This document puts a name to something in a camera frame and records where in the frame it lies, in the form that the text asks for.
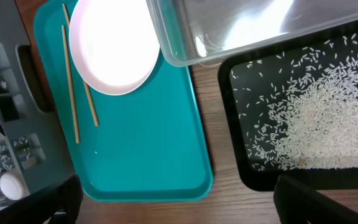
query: teal tray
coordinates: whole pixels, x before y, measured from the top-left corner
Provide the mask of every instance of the teal tray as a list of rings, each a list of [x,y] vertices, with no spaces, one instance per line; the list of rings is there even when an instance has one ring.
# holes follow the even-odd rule
[[[81,139],[75,143],[62,42],[63,2],[71,13],[75,0],[53,0],[39,8],[34,34],[84,191],[99,201],[204,197],[213,176],[190,74],[188,68],[169,65],[162,54],[149,79],[132,93],[108,96],[91,89],[99,127],[71,61]]]

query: wooden chopstick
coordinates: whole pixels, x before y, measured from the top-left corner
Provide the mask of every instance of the wooden chopstick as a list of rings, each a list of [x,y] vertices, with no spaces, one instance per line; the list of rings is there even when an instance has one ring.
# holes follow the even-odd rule
[[[66,17],[67,27],[70,27],[70,16],[68,15],[66,4],[63,3],[62,6],[63,6],[63,11],[64,11],[65,17]],[[99,119],[98,119],[98,115],[96,114],[96,110],[94,108],[93,99],[92,99],[92,95],[91,95],[91,91],[90,91],[90,86],[84,80],[82,80],[82,82],[84,83],[86,97],[88,99],[89,107],[91,108],[93,123],[97,127],[97,126],[99,126]]]
[[[76,108],[75,108],[75,99],[74,99],[73,79],[71,77],[70,56],[68,55],[66,28],[64,25],[62,25],[62,36],[63,36],[63,46],[65,49],[66,72],[67,72],[67,81],[68,81],[68,91],[70,92],[71,112],[73,113],[75,142],[80,143],[80,132],[78,131],[77,112],[76,112]]]

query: dish rack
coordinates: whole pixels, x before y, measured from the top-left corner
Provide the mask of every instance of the dish rack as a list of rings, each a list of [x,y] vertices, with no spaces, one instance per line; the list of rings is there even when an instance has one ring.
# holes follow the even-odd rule
[[[36,79],[14,0],[0,0],[0,177],[16,169],[30,194],[74,173],[60,123]],[[0,191],[0,209],[13,201]]]

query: wood grain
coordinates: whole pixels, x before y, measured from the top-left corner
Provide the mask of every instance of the wood grain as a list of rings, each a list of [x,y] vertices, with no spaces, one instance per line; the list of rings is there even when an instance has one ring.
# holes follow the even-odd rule
[[[52,95],[32,28],[35,12],[45,1],[16,0],[16,3],[32,42],[38,76],[52,105]],[[214,172],[210,193],[197,202],[175,203],[102,203],[85,197],[77,223],[279,223],[273,193],[255,192],[240,181],[217,72],[217,67],[191,67]],[[358,190],[330,190],[323,193],[358,212]]]

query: tray rim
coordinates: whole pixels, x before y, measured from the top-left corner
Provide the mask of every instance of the tray rim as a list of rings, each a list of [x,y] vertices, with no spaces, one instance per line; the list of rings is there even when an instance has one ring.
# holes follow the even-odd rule
[[[63,0],[63,1],[51,0],[51,1],[44,3],[43,5],[41,5],[38,8],[35,18],[34,18],[34,25],[33,25],[34,36],[35,36],[37,43],[42,42],[41,39],[45,39],[45,37],[42,36],[42,33],[45,32],[45,29],[44,29],[45,26],[43,26],[45,24],[46,18],[47,18],[47,16],[45,16],[45,15],[48,15],[51,11],[55,12],[55,10],[52,8],[56,7],[55,6],[56,4],[58,4],[60,7],[62,5],[62,3],[75,2],[75,1],[76,0]],[[44,65],[45,59],[42,57],[44,50],[43,50],[43,48],[40,48],[38,46],[37,46],[37,48],[40,52],[40,58],[42,60],[42,64]],[[160,54],[157,61],[161,61],[161,62],[164,61],[162,54]],[[189,85],[186,85],[186,91],[189,91],[188,97],[191,98],[194,102],[194,103],[192,103],[192,105],[193,105],[192,107],[194,107],[194,111],[192,111],[192,113],[194,113],[196,116],[196,122],[197,122],[196,132],[200,135],[200,137],[202,137],[200,139],[201,140],[200,144],[202,144],[202,148],[200,148],[200,149],[201,149],[201,157],[203,160],[203,165],[205,168],[205,180],[198,187],[198,188],[203,188],[202,192],[201,192],[202,194],[196,194],[196,195],[191,194],[192,190],[198,189],[198,188],[195,188],[195,189],[179,189],[179,190],[188,191],[188,192],[185,192],[185,195],[187,195],[187,197],[175,196],[172,198],[102,198],[102,197],[100,197],[100,194],[103,195],[105,192],[97,190],[91,185],[90,180],[89,180],[88,176],[86,175],[86,172],[83,170],[84,169],[83,163],[82,162],[73,162],[73,165],[75,166],[76,170],[80,170],[83,173],[82,177],[83,178],[86,177],[86,181],[82,181],[81,184],[83,186],[83,190],[91,198],[93,198],[97,201],[101,201],[101,202],[178,202],[178,201],[199,200],[199,199],[205,197],[209,193],[209,191],[211,190],[211,187],[213,185],[213,172],[212,172],[211,163],[209,160],[208,145],[207,145],[206,139],[205,139],[202,117],[200,115],[200,110],[198,108],[198,101],[195,96],[193,82],[192,82],[190,71],[189,71],[188,67],[182,67],[182,68],[177,68],[177,69],[181,70],[181,73],[183,73],[183,75],[185,76],[184,77],[185,81],[187,80],[186,82],[189,83]],[[52,70],[48,66],[44,66],[44,70],[45,70],[47,80],[49,82],[50,75],[48,76],[47,74],[53,73],[55,71]],[[75,159],[73,159],[74,155],[71,153],[71,151],[70,151],[70,156],[71,156],[72,160],[75,160]],[[153,195],[156,195],[155,194],[156,192],[167,192],[167,191],[174,191],[174,192],[176,192],[174,195],[178,195],[178,193],[177,193],[178,190],[151,190],[151,191],[145,190],[145,191],[137,191],[137,192],[146,192],[149,196],[153,196]],[[127,192],[127,193],[129,193],[131,195],[136,195],[135,194],[136,192]]]
[[[343,24],[313,34],[290,39],[281,43],[268,45],[259,49],[235,55],[226,59],[218,70],[218,83],[226,114],[227,123],[231,135],[237,168],[241,181],[252,190],[273,191],[277,178],[281,174],[299,180],[316,190],[344,190],[358,189],[358,168],[351,169],[294,169],[278,170],[275,172],[257,172],[253,170],[246,154],[246,147],[242,138],[240,121],[237,114],[236,102],[230,82],[231,68],[250,60],[275,55],[283,51],[298,49],[306,45],[324,42],[325,40],[338,38],[350,32],[358,32],[358,21]]]

